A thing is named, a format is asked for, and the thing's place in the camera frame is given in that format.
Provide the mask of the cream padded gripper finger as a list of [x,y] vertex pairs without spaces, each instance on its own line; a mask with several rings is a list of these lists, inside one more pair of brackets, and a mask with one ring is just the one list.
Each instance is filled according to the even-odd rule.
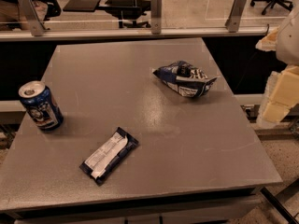
[[288,65],[282,72],[272,72],[267,80],[257,117],[264,129],[278,125],[299,104],[299,67]]

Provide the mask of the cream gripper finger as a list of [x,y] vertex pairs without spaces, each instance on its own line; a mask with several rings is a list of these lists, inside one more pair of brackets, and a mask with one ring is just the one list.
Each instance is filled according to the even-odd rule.
[[275,51],[277,46],[278,28],[275,28],[264,38],[260,39],[255,48],[261,51]]

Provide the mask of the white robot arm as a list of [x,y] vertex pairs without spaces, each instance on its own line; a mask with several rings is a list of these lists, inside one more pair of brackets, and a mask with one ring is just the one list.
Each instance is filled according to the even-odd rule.
[[287,64],[267,79],[257,123],[265,129],[278,125],[299,104],[299,7],[295,7],[278,28],[256,44],[263,51],[274,51]]

